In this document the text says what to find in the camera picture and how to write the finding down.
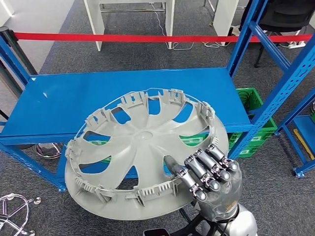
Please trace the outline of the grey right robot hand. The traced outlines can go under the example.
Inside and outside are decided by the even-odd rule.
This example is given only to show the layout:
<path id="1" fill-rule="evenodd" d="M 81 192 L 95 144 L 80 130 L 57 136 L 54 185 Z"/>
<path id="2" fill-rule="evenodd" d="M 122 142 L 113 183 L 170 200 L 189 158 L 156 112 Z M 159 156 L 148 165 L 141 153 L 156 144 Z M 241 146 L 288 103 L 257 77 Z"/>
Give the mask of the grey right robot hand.
<path id="1" fill-rule="evenodd" d="M 227 220 L 238 209 L 242 188 L 240 167 L 214 143 L 188 156 L 184 165 L 170 155 L 165 156 L 164 161 L 189 190 L 194 207 L 207 220 Z"/>

